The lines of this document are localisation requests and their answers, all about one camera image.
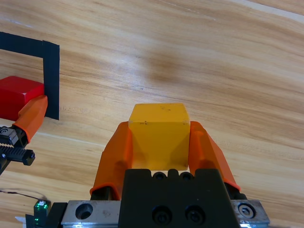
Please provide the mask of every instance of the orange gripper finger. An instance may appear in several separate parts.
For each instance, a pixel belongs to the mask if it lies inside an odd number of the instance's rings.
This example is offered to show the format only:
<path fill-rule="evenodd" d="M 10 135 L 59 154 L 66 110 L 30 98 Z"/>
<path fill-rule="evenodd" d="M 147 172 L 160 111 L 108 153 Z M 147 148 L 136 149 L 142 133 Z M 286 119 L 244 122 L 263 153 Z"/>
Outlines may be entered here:
<path fill-rule="evenodd" d="M 191 121 L 190 125 L 189 169 L 193 175 L 196 169 L 218 169 L 225 183 L 241 190 L 234 180 L 222 150 L 202 125 L 195 121 Z"/>
<path fill-rule="evenodd" d="M 132 134 L 128 122 L 118 125 L 114 135 L 106 145 L 99 162 L 93 191 L 111 187 L 112 200 L 120 200 L 123 185 L 124 173 L 132 167 L 133 143 Z"/>
<path fill-rule="evenodd" d="M 30 100 L 18 113 L 19 119 L 13 124 L 24 130 L 28 142 L 42 125 L 47 111 L 48 99 L 42 95 Z"/>

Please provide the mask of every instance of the metal plate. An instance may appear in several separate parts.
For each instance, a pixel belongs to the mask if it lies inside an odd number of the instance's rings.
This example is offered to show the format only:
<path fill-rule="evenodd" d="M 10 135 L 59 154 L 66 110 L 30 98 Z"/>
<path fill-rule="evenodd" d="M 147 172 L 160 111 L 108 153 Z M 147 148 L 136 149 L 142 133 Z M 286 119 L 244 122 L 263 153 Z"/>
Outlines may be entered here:
<path fill-rule="evenodd" d="M 270 220 L 258 200 L 232 200 L 234 212 L 241 227 L 245 228 L 267 228 Z M 247 213 L 242 213 L 243 206 L 248 207 Z"/>
<path fill-rule="evenodd" d="M 89 204 L 92 207 L 84 207 L 82 205 Z M 98 200 L 83 200 L 69 201 L 65 214 L 62 218 L 61 225 L 63 228 L 116 228 L 118 226 L 120 201 L 98 201 Z"/>
<path fill-rule="evenodd" d="M 15 129 L 8 127 L 0 127 L 0 143 L 7 145 L 15 145 L 18 141 L 17 132 Z"/>

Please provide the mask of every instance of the black cable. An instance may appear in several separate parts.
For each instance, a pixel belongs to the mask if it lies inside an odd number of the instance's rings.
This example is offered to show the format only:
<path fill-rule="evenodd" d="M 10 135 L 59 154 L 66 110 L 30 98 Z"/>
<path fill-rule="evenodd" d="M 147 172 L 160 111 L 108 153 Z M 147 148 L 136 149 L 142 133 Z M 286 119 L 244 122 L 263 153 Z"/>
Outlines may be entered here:
<path fill-rule="evenodd" d="M 18 195 L 21 195 L 21 196 L 26 196 L 26 197 L 37 199 L 37 200 L 43 200 L 43 199 L 39 199 L 37 197 L 33 197 L 33 196 L 29 196 L 29 195 L 26 195 L 26 194 L 19 193 L 19 192 L 16 192 L 16 191 L 1 191 L 0 190 L 0 192 L 7 193 L 7 194 L 18 194 Z"/>

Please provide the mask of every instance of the yellow block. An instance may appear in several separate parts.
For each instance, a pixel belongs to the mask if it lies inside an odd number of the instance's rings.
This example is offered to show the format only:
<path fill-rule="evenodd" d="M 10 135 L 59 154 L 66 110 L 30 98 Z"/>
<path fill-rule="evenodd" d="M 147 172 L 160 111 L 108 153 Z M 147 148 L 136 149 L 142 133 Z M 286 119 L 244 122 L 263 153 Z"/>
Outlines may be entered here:
<path fill-rule="evenodd" d="M 137 104 L 129 129 L 133 168 L 187 169 L 190 121 L 183 104 Z"/>

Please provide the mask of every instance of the screw hole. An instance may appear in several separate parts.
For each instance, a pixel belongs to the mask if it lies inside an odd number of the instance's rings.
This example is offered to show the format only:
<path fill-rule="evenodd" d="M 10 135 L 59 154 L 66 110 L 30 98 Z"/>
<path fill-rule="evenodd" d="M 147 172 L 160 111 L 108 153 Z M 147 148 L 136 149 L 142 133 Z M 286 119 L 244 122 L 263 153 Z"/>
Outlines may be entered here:
<path fill-rule="evenodd" d="M 256 216 L 256 210 L 247 203 L 241 203 L 238 207 L 238 211 L 243 217 L 247 219 L 252 219 Z"/>
<path fill-rule="evenodd" d="M 166 206 L 157 206 L 152 211 L 153 221 L 159 226 L 166 226 L 172 220 L 172 212 Z"/>
<path fill-rule="evenodd" d="M 156 178 L 156 179 L 158 179 L 158 180 L 162 180 L 162 179 L 165 179 L 165 178 L 167 178 L 167 177 L 166 177 L 166 175 L 165 175 L 164 173 L 162 173 L 162 172 L 156 172 L 156 173 L 154 173 L 153 178 Z"/>
<path fill-rule="evenodd" d="M 205 213 L 202 208 L 197 205 L 188 206 L 186 208 L 186 218 L 195 225 L 201 225 L 205 221 Z"/>
<path fill-rule="evenodd" d="M 83 220 L 90 217 L 92 212 L 93 212 L 92 205 L 88 203 L 84 203 L 79 205 L 78 208 L 76 209 L 76 217 L 78 219 Z"/>
<path fill-rule="evenodd" d="M 181 177 L 182 177 L 185 181 L 190 181 L 190 180 L 193 179 L 192 174 L 189 173 L 189 172 L 183 172 L 183 173 L 181 174 Z"/>

